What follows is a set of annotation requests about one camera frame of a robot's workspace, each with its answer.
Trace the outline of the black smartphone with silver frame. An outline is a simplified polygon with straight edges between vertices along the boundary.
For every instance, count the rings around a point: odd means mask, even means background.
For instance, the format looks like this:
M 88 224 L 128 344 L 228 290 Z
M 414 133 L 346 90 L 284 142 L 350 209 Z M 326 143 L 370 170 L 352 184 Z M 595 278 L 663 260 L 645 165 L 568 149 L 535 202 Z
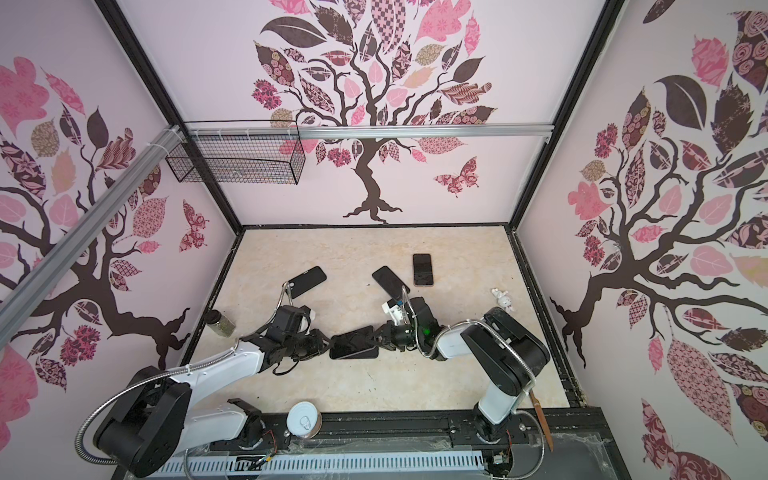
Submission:
M 433 286 L 434 272 L 432 257 L 428 253 L 416 253 L 412 256 L 413 279 L 416 286 Z

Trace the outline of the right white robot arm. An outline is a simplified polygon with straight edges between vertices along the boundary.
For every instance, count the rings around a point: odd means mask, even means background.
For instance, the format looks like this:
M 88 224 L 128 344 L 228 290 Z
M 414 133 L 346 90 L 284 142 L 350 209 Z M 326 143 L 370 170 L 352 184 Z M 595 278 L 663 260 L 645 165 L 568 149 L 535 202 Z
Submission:
M 502 425 L 516 413 L 551 360 L 545 344 L 499 306 L 479 319 L 448 326 L 438 322 L 422 297 L 396 301 L 390 311 L 400 319 L 390 319 L 374 329 L 372 343 L 389 351 L 416 351 L 435 361 L 472 356 L 489 378 L 489 386 L 475 406 L 489 428 Z

